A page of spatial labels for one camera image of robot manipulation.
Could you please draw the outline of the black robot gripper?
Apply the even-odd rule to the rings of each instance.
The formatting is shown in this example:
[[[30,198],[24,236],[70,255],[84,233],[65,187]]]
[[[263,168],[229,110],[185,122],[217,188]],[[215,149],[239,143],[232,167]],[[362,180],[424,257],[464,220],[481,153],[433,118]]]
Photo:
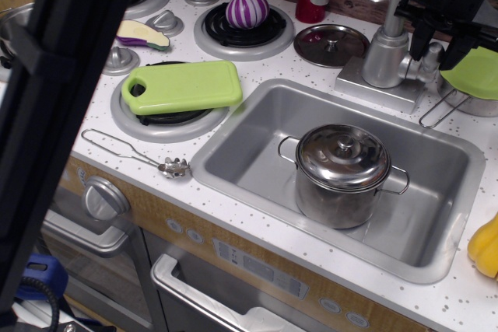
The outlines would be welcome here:
[[[473,48],[497,47],[497,8],[488,0],[401,0],[395,15],[414,28],[410,55],[416,61],[436,32],[452,37],[441,71],[454,68]]]

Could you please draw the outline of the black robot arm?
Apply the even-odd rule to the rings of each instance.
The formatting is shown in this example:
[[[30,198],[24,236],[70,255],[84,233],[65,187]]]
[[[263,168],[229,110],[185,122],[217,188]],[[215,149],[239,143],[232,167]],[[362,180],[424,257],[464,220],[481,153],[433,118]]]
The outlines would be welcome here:
[[[487,0],[401,0],[395,15],[414,27],[409,54],[416,61],[435,32],[451,38],[440,59],[441,70],[451,70],[472,49],[497,51],[497,10]]]

